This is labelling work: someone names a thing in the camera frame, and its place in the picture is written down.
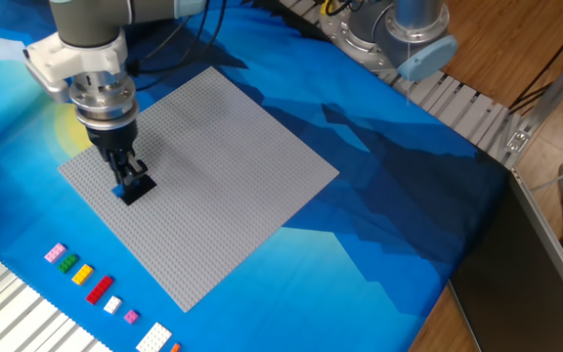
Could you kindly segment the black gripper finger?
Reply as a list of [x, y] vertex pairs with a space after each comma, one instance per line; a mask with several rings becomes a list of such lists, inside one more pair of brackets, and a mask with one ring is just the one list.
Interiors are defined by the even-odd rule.
[[135, 157], [132, 152], [126, 154], [125, 182], [138, 182], [148, 172], [147, 166]]
[[124, 189], [130, 188], [135, 182], [125, 182], [125, 162], [126, 154], [134, 153], [132, 150], [108, 150], [108, 163], [114, 172], [116, 181]]

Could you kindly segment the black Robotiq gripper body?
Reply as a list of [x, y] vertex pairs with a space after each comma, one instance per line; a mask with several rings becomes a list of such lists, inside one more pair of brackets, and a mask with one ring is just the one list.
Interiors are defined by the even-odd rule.
[[138, 136], [137, 121], [112, 130], [86, 128], [88, 137], [95, 145], [103, 160], [109, 160], [109, 154], [117, 159], [125, 159], [128, 153], [135, 154], [133, 144]]

